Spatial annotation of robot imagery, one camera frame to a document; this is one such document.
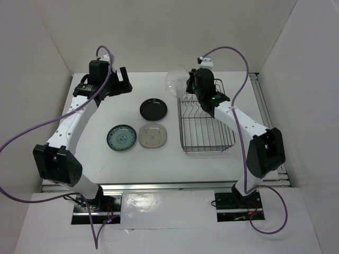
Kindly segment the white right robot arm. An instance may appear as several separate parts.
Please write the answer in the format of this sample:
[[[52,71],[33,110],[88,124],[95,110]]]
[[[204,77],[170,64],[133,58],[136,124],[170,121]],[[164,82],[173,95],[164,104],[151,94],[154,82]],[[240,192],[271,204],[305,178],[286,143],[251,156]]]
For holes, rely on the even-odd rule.
[[[196,96],[203,111],[239,135],[244,174],[231,189],[231,201],[236,207],[244,207],[263,178],[285,163],[282,133],[257,123],[217,91],[210,69],[192,69],[186,84],[186,91]]]

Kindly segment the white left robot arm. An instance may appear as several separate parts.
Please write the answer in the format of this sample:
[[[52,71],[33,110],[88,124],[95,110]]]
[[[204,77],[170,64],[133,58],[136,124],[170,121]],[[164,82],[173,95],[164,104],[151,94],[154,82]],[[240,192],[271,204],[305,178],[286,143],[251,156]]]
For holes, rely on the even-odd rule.
[[[104,206],[103,189],[84,175],[82,164],[75,158],[75,150],[100,103],[106,97],[131,91],[132,85],[124,67],[116,72],[107,55],[92,60],[89,73],[73,91],[67,116],[45,144],[38,144],[33,149],[40,177],[80,193],[92,211],[99,211]]]

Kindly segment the clear textured glass plate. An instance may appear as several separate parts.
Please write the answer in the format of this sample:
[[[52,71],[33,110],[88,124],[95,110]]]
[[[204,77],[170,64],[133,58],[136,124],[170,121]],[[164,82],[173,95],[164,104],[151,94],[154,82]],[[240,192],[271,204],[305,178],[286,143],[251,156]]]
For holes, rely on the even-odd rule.
[[[172,97],[181,98],[186,93],[189,77],[189,72],[182,65],[175,66],[165,76],[165,90]]]

